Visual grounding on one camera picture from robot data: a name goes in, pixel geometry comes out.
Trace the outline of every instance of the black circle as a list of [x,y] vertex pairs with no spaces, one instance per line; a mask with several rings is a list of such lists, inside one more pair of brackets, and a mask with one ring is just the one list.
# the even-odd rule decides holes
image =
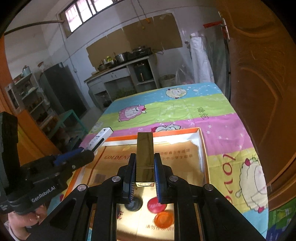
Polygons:
[[125,208],[129,211],[136,212],[139,211],[143,205],[143,200],[138,197],[134,197],[129,204],[125,204]]

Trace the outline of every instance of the window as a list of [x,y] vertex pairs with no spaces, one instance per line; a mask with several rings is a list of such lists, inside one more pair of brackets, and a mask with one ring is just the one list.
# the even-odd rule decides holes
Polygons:
[[66,36],[105,8],[123,0],[76,0],[60,13]]

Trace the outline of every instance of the finger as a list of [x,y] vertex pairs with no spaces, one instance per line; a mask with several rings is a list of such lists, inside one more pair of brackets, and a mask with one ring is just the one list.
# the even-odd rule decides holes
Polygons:
[[12,212],[8,214],[8,220],[12,232],[18,239],[21,240],[26,240],[30,235],[24,227],[33,226],[38,223],[36,214],[34,213],[28,213],[24,216],[21,216],[15,212]]
[[36,210],[35,210],[35,213],[37,215],[38,218],[38,222],[39,224],[47,217],[47,210],[46,210],[46,207],[41,205],[40,207],[38,207]]
[[35,213],[19,215],[15,212],[12,212],[8,214],[8,219],[11,227],[12,226],[14,227],[33,226],[38,222]]

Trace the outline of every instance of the pink sheep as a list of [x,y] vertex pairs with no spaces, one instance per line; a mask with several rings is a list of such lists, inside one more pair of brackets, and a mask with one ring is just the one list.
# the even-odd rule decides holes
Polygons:
[[125,109],[119,111],[119,119],[118,121],[129,121],[136,116],[146,113],[146,108],[144,105],[133,105],[130,107],[126,107]]

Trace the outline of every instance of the white plastic sheet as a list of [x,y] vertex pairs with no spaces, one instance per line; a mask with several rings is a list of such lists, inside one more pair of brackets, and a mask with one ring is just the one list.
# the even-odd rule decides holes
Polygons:
[[186,67],[186,64],[183,63],[176,72],[175,85],[190,85],[194,84],[193,77],[190,73],[190,70]]
[[213,71],[207,56],[204,40],[191,34],[190,48],[195,83],[214,82]]

